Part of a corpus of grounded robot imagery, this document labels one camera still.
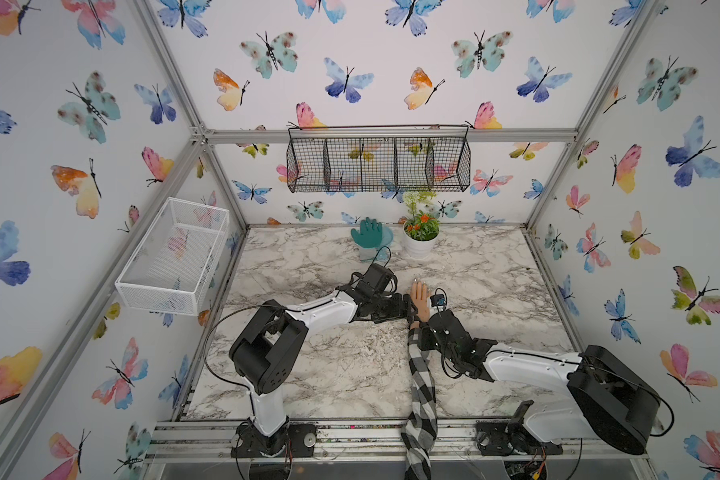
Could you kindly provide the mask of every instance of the butterfly wallpaper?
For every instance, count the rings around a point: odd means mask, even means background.
[[[672,405],[674,427],[648,442],[659,478],[720,480],[720,1],[669,6],[570,153],[535,242],[583,343]],[[668,427],[665,407],[658,418]]]

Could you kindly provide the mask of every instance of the pink butterfly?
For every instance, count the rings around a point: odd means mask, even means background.
[[[717,379],[707,372],[696,370],[688,373],[688,361],[690,360],[690,354],[688,353],[688,349],[681,344],[675,343],[672,345],[669,352],[662,350],[659,355],[661,356],[662,364],[669,372],[667,375],[672,376],[679,384],[682,385],[682,388],[688,392],[688,397],[691,399],[691,403],[693,403],[694,398],[699,400],[699,397],[693,395],[691,389],[688,388],[688,385],[708,387],[717,386]]]
[[[576,251],[580,254],[584,254],[584,269],[592,274],[595,272],[595,264],[603,267],[610,266],[610,260],[608,256],[603,253],[602,250],[597,248],[598,246],[605,243],[603,239],[597,241],[597,232],[595,231],[595,224],[592,224],[586,229],[586,238],[579,238],[579,243],[576,245]]]
[[[641,146],[633,145],[626,151],[618,164],[615,155],[611,158],[614,161],[614,182],[610,185],[611,187],[618,182],[625,194],[635,189],[635,167],[637,167],[637,161],[642,153]]]
[[[125,28],[110,12],[115,10],[115,0],[61,0],[61,5],[70,12],[80,12],[77,30],[91,47],[101,50],[101,34],[110,34],[113,40],[123,44]]]
[[[80,457],[83,455],[83,442],[88,438],[88,435],[85,434],[85,429],[83,429],[83,436],[80,437],[80,444],[77,448],[73,447],[66,437],[58,432],[50,436],[50,440],[48,440],[50,454],[56,458],[68,458],[69,460],[59,465],[48,475],[45,475],[43,480],[75,480],[78,473],[83,473],[83,469],[80,468]]]
[[[573,210],[579,215],[579,218],[581,218],[581,212],[580,209],[582,206],[585,206],[586,202],[590,201],[590,195],[584,194],[579,198],[579,186],[574,185],[570,188],[570,194],[565,197],[565,203],[568,204],[568,210]]]
[[[496,172],[498,172],[498,170],[494,170],[489,177],[482,170],[476,170],[474,172],[474,178],[472,179],[475,181],[475,184],[470,187],[469,193],[472,195],[477,195],[481,191],[485,190],[485,193],[487,193],[489,197],[495,197],[496,195],[499,195],[499,193],[501,193],[501,190],[498,186],[506,185],[509,180],[512,180],[513,176],[505,175],[503,177],[496,177]]]
[[[136,339],[131,337],[128,346],[123,354],[123,362],[120,368],[117,368],[115,362],[112,366],[106,366],[107,369],[115,370],[117,375],[105,381],[99,388],[94,391],[90,398],[96,398],[103,404],[110,402],[115,397],[115,408],[128,408],[134,402],[134,396],[130,393],[130,388],[134,386],[135,380],[141,380],[146,376],[147,361],[136,361],[139,355],[139,347],[136,345]]]

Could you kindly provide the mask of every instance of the mesh basket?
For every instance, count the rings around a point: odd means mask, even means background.
[[[115,282],[125,305],[197,315],[229,227],[228,210],[166,200]]]

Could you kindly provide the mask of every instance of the marble tabletop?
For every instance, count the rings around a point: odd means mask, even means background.
[[[351,227],[252,228],[232,282],[223,315],[275,299],[283,305],[324,296],[365,272],[349,235]],[[388,264],[407,291],[415,278],[448,293],[448,307],[472,337],[495,339],[533,350],[568,352],[570,340],[557,315],[528,245],[517,226],[443,226],[432,254],[414,260],[393,227]],[[222,323],[209,352],[214,371],[239,379],[229,348],[253,316],[242,312]],[[354,322],[311,336],[283,384],[291,418],[404,418],[411,411],[405,320],[375,325]],[[439,353],[430,370],[438,414],[451,417],[509,416],[518,404],[558,395],[515,382],[450,379]],[[202,370],[187,420],[246,418],[246,390]]]

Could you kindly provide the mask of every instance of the plaid sleeve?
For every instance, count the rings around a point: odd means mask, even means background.
[[[407,449],[405,480],[432,480],[429,451],[438,436],[434,384],[427,368],[429,352],[418,349],[421,329],[408,332],[408,366],[411,368],[412,411],[401,436]]]

